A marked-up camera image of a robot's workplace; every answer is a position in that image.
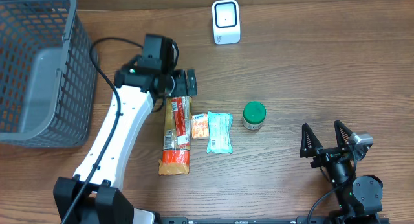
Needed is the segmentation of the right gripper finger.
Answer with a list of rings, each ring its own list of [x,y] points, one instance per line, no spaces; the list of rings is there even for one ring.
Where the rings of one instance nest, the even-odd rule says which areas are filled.
[[[301,134],[300,157],[309,158],[319,155],[320,151],[323,149],[323,146],[307,123],[302,125]]]
[[[349,141],[350,136],[353,132],[346,127],[340,120],[334,122],[336,142],[339,148],[344,148]]]

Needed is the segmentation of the small orange tissue pack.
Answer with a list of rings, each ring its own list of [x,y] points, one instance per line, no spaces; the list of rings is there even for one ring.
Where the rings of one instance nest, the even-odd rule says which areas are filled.
[[[208,114],[193,115],[191,118],[191,137],[193,139],[208,139],[209,136]]]

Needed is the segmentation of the teal wet wipes pack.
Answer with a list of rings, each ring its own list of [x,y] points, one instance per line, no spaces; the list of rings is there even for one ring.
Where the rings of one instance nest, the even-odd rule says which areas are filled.
[[[232,153],[230,131],[233,116],[230,113],[208,112],[209,141],[206,153]]]

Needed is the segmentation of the green lid jar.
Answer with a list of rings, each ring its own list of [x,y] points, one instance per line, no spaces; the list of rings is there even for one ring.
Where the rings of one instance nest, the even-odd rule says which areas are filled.
[[[247,103],[243,109],[243,126],[249,130],[258,130],[263,125],[266,114],[266,107],[261,102]]]

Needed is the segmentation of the red cracker sleeve package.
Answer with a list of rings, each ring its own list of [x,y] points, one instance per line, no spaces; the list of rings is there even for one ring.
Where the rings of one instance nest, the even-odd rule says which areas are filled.
[[[159,175],[189,174],[192,97],[166,100],[164,145],[158,161]]]

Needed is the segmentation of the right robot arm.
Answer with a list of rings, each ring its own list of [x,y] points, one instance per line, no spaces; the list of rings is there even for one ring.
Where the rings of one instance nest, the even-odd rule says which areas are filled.
[[[322,195],[310,208],[306,223],[388,223],[379,218],[382,211],[383,182],[374,175],[358,177],[356,169],[371,149],[373,137],[368,133],[351,131],[341,121],[334,122],[337,147],[324,148],[311,127],[301,127],[300,157],[311,158],[310,166],[318,168],[329,180],[332,189]],[[334,194],[339,209],[319,220],[313,218],[316,207]]]

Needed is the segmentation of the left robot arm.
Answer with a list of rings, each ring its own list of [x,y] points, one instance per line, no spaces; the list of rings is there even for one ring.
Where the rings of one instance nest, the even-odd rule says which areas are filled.
[[[53,194],[62,223],[185,223],[134,207],[123,195],[127,162],[157,100],[195,96],[194,69],[177,69],[179,48],[168,37],[146,34],[141,54],[108,80],[111,105],[87,156],[72,178],[60,177]]]

